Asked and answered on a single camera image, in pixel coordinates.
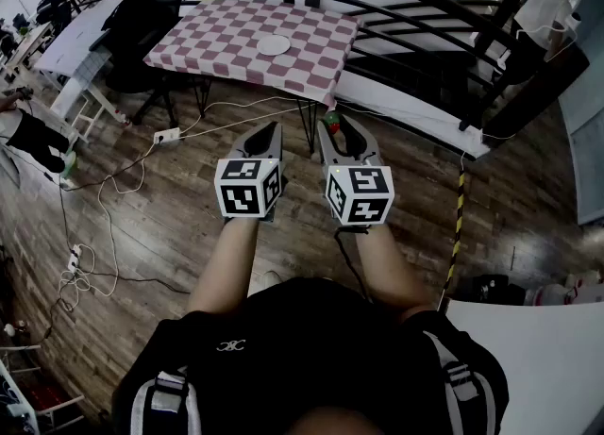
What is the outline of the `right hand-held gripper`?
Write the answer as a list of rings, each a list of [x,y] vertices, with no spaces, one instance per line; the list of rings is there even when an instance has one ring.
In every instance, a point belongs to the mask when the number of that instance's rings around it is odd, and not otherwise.
[[[394,201],[392,170],[383,164],[376,138],[358,121],[342,115],[340,131],[345,156],[337,153],[329,125],[317,122],[332,216],[342,226],[382,225]]]

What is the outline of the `white red containers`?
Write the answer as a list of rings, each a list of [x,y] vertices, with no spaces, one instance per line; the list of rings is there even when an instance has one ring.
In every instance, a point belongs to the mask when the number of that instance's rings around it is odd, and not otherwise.
[[[562,284],[528,290],[525,306],[558,306],[604,302],[604,275],[598,271],[570,274]]]

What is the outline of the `yellow black striped pole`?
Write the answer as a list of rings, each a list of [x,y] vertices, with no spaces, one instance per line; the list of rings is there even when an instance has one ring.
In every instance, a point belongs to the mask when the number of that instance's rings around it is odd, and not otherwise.
[[[441,311],[444,306],[445,295],[447,290],[451,284],[452,277],[454,275],[457,256],[461,249],[461,227],[462,227],[462,216],[463,216],[463,206],[464,206],[464,183],[465,183],[465,170],[464,167],[460,168],[459,175],[459,185],[458,185],[458,198],[457,198],[457,220],[455,226],[455,236],[454,236],[454,245],[452,254],[450,257],[449,267],[447,271],[447,277],[445,280],[445,284],[441,291],[441,296],[439,299],[437,310]]]

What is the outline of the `white desk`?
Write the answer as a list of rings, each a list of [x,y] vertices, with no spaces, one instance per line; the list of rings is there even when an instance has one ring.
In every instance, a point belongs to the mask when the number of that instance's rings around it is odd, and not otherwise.
[[[68,81],[62,87],[51,110],[64,118],[82,93],[94,98],[118,123],[126,124],[126,116],[93,84],[93,79],[109,60],[109,52],[102,47],[91,51],[101,38],[102,26],[121,0],[103,0],[82,11],[54,39],[34,68],[42,73],[65,75]]]

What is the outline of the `person's right forearm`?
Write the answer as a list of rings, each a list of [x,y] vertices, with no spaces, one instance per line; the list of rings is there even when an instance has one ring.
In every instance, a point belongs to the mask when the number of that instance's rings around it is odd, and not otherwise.
[[[400,321],[433,310],[433,298],[398,248],[387,225],[355,235],[362,272],[372,299]]]

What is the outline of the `person's black shirt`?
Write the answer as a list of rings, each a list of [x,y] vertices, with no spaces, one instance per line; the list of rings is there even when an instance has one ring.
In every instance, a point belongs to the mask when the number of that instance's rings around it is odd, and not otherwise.
[[[226,315],[159,323],[112,399],[115,435],[284,435],[342,409],[384,435],[499,435],[508,383],[440,312],[398,321],[334,281],[295,278]]]

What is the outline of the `person's white shoe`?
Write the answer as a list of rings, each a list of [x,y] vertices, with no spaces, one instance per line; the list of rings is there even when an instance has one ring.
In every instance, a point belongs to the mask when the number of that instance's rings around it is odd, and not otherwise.
[[[270,289],[281,282],[281,277],[275,271],[268,271],[263,274],[253,273],[250,277],[247,296]]]

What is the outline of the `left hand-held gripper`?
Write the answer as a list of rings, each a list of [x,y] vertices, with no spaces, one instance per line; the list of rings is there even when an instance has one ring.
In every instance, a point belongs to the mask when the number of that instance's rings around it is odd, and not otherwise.
[[[255,126],[219,159],[214,186],[225,218],[264,218],[283,192],[282,125]]]

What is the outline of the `white round plate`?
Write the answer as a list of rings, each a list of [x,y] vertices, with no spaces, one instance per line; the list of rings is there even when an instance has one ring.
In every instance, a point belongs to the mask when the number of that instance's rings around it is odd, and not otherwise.
[[[286,53],[291,48],[290,40],[282,35],[268,35],[258,40],[257,50],[264,56],[276,57]]]

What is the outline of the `black metal table leg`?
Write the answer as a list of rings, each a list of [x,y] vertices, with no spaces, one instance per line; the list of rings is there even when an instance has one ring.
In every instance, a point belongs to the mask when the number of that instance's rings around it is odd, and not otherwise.
[[[191,84],[193,87],[196,104],[199,109],[199,116],[204,118],[205,111],[208,106],[212,80],[209,76],[191,75]]]
[[[309,146],[310,156],[312,156],[315,151],[318,103],[313,100],[297,99],[296,104]]]

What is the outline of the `black office chair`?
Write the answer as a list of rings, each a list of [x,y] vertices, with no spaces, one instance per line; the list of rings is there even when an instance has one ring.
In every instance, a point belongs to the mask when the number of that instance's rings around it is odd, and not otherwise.
[[[102,26],[103,34],[92,51],[103,47],[111,54],[112,68],[106,76],[111,90],[150,96],[131,117],[142,122],[146,111],[162,99],[169,116],[169,127],[178,126],[169,92],[192,87],[191,74],[169,72],[147,65],[143,58],[179,22],[182,0],[122,0]]]

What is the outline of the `person's left forearm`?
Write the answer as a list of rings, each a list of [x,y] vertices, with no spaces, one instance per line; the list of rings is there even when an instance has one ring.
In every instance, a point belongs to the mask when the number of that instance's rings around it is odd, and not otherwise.
[[[188,301],[187,312],[225,314],[247,297],[260,221],[234,218],[221,231]]]

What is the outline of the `red white checkered tablecloth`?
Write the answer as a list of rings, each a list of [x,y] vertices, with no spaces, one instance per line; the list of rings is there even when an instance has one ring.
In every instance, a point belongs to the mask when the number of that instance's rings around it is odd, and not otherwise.
[[[359,31],[338,12],[267,0],[206,0],[190,10],[145,57],[166,71],[211,75],[276,88],[335,109],[335,90]],[[276,57],[258,40],[282,35]]]

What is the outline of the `white table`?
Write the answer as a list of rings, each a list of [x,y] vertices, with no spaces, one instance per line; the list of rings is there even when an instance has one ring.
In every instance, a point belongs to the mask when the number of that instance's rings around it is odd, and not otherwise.
[[[516,307],[452,300],[446,316],[508,380],[501,435],[584,435],[604,409],[604,302]]]

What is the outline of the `white platform panel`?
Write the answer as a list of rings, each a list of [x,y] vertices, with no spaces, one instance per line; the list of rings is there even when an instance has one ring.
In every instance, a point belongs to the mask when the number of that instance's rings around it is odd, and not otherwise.
[[[460,120],[414,96],[375,80],[344,71],[336,88],[339,99],[371,110],[420,134],[441,142],[449,149],[480,158],[491,150],[482,141],[482,131],[473,126],[459,130]]]

